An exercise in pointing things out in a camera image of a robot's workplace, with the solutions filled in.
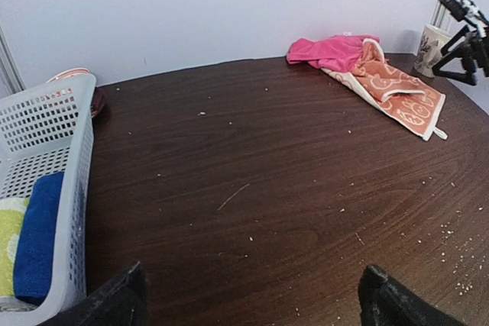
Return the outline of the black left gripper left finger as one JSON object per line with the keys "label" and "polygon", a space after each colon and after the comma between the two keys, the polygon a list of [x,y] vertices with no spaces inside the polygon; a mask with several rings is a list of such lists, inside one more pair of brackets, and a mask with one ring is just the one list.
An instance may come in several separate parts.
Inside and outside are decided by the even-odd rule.
{"label": "black left gripper left finger", "polygon": [[44,326],[147,324],[147,277],[139,262],[130,265],[80,303],[42,323]]}

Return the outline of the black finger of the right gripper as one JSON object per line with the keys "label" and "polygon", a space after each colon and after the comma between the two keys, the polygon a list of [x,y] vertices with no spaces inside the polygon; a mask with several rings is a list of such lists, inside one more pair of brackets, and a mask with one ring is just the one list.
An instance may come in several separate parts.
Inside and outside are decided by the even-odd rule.
{"label": "black finger of the right gripper", "polygon": [[[471,31],[469,27],[465,25],[440,50],[442,57],[440,61],[438,61],[432,67],[433,75],[440,76],[446,79],[452,79],[469,86],[476,86],[477,80],[474,75],[476,72],[476,65],[472,50],[472,41],[476,37],[477,32]],[[442,70],[444,66],[452,62],[454,59],[461,60],[461,66],[464,70],[463,73]]]}

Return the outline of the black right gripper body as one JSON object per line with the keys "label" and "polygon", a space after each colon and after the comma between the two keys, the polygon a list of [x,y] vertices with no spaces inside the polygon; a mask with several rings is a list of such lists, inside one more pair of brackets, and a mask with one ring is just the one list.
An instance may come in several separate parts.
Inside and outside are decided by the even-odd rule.
{"label": "black right gripper body", "polygon": [[461,0],[465,11],[464,21],[473,30],[470,32],[472,53],[484,75],[488,77],[488,19],[472,0]]}

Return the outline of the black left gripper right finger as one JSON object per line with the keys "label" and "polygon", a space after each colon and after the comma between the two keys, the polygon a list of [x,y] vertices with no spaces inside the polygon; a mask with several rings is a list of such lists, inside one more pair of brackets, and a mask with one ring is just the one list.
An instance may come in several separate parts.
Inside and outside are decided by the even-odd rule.
{"label": "black left gripper right finger", "polygon": [[362,325],[464,325],[425,302],[374,264],[366,266],[362,273],[358,298]]}

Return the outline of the orange bunny towel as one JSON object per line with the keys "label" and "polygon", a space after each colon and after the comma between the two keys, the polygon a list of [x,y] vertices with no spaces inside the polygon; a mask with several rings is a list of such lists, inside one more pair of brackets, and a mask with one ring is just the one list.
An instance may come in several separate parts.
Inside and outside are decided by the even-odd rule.
{"label": "orange bunny towel", "polygon": [[424,141],[432,135],[446,140],[447,133],[436,127],[445,95],[391,66],[377,41],[367,38],[362,47],[362,55],[351,72],[326,68],[322,71]]}

